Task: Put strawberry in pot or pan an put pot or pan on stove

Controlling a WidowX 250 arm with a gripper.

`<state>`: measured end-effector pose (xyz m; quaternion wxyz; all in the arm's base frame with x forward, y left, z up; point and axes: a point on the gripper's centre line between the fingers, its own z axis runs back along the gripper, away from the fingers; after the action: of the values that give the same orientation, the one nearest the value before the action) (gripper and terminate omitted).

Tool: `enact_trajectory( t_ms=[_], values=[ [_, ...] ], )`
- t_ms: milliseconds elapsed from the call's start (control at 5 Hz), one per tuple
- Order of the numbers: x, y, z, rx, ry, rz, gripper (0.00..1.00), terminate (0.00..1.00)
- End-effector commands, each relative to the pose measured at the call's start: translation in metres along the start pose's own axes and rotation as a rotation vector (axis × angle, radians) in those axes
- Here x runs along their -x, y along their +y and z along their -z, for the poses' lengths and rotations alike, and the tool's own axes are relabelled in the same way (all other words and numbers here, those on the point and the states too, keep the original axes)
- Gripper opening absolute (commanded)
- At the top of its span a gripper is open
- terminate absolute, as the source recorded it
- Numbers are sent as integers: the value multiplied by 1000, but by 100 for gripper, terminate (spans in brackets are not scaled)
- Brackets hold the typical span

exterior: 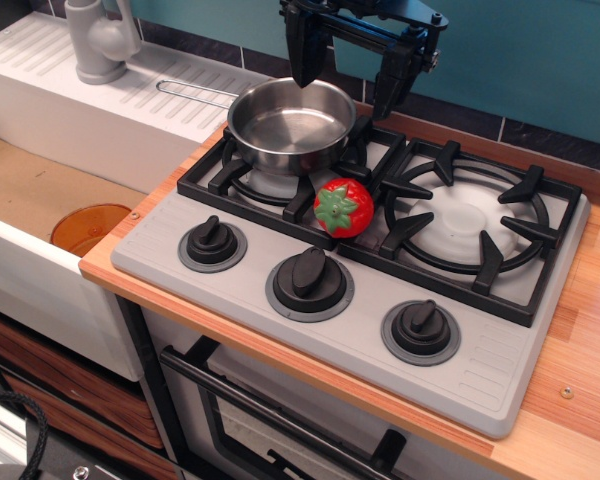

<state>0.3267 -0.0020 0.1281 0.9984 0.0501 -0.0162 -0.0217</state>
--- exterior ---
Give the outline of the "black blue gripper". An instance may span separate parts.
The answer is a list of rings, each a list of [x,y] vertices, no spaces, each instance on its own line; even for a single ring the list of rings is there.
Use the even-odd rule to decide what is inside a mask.
[[[382,56],[372,118],[386,119],[417,76],[437,66],[440,34],[449,20],[421,1],[282,1],[291,76],[300,88],[324,68],[331,40]]]

